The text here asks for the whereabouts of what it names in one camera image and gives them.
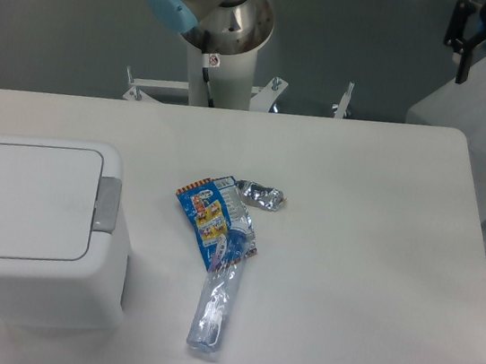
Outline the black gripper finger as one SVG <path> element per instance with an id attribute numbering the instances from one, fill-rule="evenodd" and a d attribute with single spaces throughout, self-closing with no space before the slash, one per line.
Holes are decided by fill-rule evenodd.
<path id="1" fill-rule="evenodd" d="M 464 36 L 469 18 L 480 13 L 481 9 L 482 5 L 476 0 L 457 0 L 443 38 L 444 45 L 452 48 L 453 53 L 460 56 L 456 71 L 456 83 L 459 84 L 466 82 L 469 77 L 474 50 L 486 41 L 484 26 L 470 38 Z"/>

